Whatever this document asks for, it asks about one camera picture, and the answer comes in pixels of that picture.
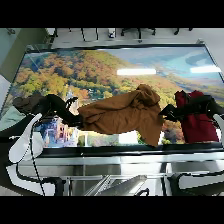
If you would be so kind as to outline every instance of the brown jacket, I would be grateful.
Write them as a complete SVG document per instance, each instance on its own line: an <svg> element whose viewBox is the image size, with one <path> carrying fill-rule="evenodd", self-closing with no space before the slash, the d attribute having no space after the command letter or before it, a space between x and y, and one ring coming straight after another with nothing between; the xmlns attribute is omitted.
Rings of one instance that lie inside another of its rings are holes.
<svg viewBox="0 0 224 224"><path fill-rule="evenodd" d="M101 134L121 134L139 131L144 141L157 146L163 119L160 100L148 85L141 84L135 91L113 96L78 109L84 118L85 131Z"/></svg>

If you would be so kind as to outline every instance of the brown cloth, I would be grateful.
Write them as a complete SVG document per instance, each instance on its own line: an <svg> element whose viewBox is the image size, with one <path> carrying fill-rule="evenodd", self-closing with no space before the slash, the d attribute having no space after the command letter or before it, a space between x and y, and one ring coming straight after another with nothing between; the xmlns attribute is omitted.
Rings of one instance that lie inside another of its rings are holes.
<svg viewBox="0 0 224 224"><path fill-rule="evenodd" d="M149 145L157 146L163 119L158 104L160 97L148 85L135 91L113 96L78 109L83 117L82 130L101 134L139 131Z"/></svg>
<svg viewBox="0 0 224 224"><path fill-rule="evenodd" d="M20 113L29 114L33 107L43 98L44 96L40 93L36 93L27 98L17 97L13 100L12 104Z"/></svg>

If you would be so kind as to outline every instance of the black border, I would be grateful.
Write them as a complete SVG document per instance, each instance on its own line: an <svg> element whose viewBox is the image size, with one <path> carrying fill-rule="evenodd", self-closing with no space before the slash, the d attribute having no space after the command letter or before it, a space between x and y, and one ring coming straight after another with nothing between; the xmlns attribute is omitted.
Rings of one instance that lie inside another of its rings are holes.
<svg viewBox="0 0 224 224"><path fill-rule="evenodd" d="M18 70L26 54L41 53L41 52L70 51L70 50L97 50L97 49L150 48L150 47L205 47L213 63L217 65L217 63L214 61L213 57L211 56L206 44L137 44L137 45L110 45L110 46L27 50L24 52L23 58L17 69L16 75L8 90L7 97L5 98L2 109L5 106L5 102L12 88L12 84L14 83L17 77ZM223 76L221 75L221 73L219 74L222 81L224 82ZM212 153L212 152L224 152L222 144L219 142L194 143L194 144L169 144L169 145L160 145L157 148L153 146L149 146L149 145L44 148L39 158L141 156L141 155L194 154L194 153Z"/></svg>

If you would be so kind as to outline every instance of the red garment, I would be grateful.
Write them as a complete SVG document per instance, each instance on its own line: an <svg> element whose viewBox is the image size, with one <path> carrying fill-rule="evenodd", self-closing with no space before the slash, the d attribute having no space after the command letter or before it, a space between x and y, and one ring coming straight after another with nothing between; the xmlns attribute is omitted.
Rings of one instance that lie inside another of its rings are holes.
<svg viewBox="0 0 224 224"><path fill-rule="evenodd" d="M198 96L203 96L202 92L195 90L192 93L186 94L184 91L175 93L175 100L177 107L183 107L188 103L188 98L196 98ZM194 142L207 142L207 141L216 141L218 142L218 136L216 134L216 129L212 122L200 121L210 119L206 114L197 114L197 115L188 115L186 118L181 121L181 127L184 134L186 143Z"/></svg>

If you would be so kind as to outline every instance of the black cable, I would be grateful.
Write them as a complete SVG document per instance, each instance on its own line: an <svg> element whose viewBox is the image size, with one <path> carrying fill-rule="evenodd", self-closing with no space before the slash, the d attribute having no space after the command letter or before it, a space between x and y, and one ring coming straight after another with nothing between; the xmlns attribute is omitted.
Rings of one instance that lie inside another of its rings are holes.
<svg viewBox="0 0 224 224"><path fill-rule="evenodd" d="M43 192L43 196L45 196L45 192L44 192L44 188L43 188L43 184L41 183L42 181L40 180L40 176L39 176L39 173L38 173L38 170L37 170L37 167L36 167L36 163L35 163L35 159L34 159L34 155L33 155L33 149L32 149L32 137L33 137L33 128L34 128L34 125L35 123L33 124L32 126L32 129L31 129L31 134L30 134L30 152L31 152L31 156L32 156L32 160L33 160L33 166L34 166L34 169L35 169L35 172L36 172L36 175L37 175L37 178L40 182L40 187L41 187L41 190Z"/></svg>

